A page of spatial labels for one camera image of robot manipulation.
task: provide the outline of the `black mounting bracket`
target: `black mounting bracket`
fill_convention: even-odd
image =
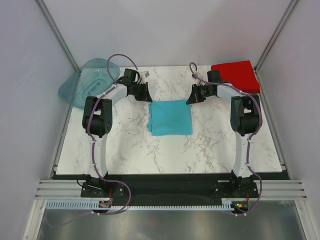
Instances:
[[[105,182],[100,178],[86,175],[82,184],[82,198],[112,198],[122,199],[129,196],[128,190],[121,183]]]
[[[94,106],[98,98],[95,96],[88,96],[85,99],[85,105],[83,110],[82,127],[85,132],[88,133],[89,118],[94,109]],[[102,138],[103,135],[108,134],[112,128],[112,100],[102,99],[95,111],[101,110],[100,115],[94,114],[91,125],[90,133]]]
[[[237,177],[234,171],[231,171],[229,181],[217,181],[213,183],[213,192],[219,198],[250,198],[258,197],[257,184],[254,182],[253,175],[250,177]]]
[[[152,103],[149,93],[148,82],[140,83],[141,78],[139,72],[126,68],[124,74],[117,81],[118,84],[127,87],[127,95],[133,95],[135,100]]]

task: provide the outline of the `transparent plastic bowl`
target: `transparent plastic bowl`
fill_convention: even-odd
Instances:
[[[109,70],[114,79],[118,79],[120,68],[109,62]],[[68,104],[85,108],[88,96],[98,96],[113,84],[107,71],[107,60],[94,58],[84,64],[59,88],[59,97]]]

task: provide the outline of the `folded blue towel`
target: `folded blue towel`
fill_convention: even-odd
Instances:
[[[153,101],[149,113],[147,127],[153,136],[192,134],[190,106],[186,100]]]

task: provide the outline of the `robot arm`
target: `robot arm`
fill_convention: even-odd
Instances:
[[[191,95],[187,104],[201,103],[206,97],[217,96],[227,100],[231,105],[230,123],[236,138],[235,163],[232,174],[235,178],[250,178],[251,171],[247,167],[248,138],[259,126],[259,114],[253,101],[248,96],[241,96],[237,91],[228,87],[220,78],[219,71],[209,71],[208,81],[225,85],[192,85]],[[260,104],[259,96],[252,95]],[[251,162],[253,137],[250,141],[249,162]]]
[[[139,73],[135,70],[126,68],[124,70],[124,75],[118,79],[117,86],[114,86],[113,90],[107,93],[105,98],[99,102],[96,108],[97,114],[93,115],[90,125],[90,133],[98,136],[95,138],[95,163],[99,173],[104,177],[108,174],[106,164],[106,145],[108,133],[112,128],[112,107],[128,95],[133,95],[137,101],[152,102],[152,98],[150,97],[148,90],[148,83],[140,83],[139,81],[141,81]],[[97,100],[98,98],[95,96],[88,96],[85,100],[82,126],[86,133],[88,133],[89,118]],[[90,136],[88,136],[88,139],[91,150],[93,142]],[[90,156],[91,161],[88,174],[92,177],[98,178],[98,175],[91,164],[93,162],[92,155],[90,154]]]

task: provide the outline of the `white marble surface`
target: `white marble surface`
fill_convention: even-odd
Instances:
[[[199,66],[206,76],[210,66]],[[140,67],[149,71],[149,92],[154,101],[188,99],[192,84],[188,66]],[[236,137],[230,126],[230,105],[209,97],[191,105],[193,134],[152,136],[147,130],[147,102],[133,96],[113,107],[113,125],[107,139],[109,174],[227,173],[235,163]],[[263,125],[252,151],[257,172],[281,172],[280,162],[263,113]],[[85,174],[90,167],[89,139],[82,128],[83,111],[73,108],[57,174]]]

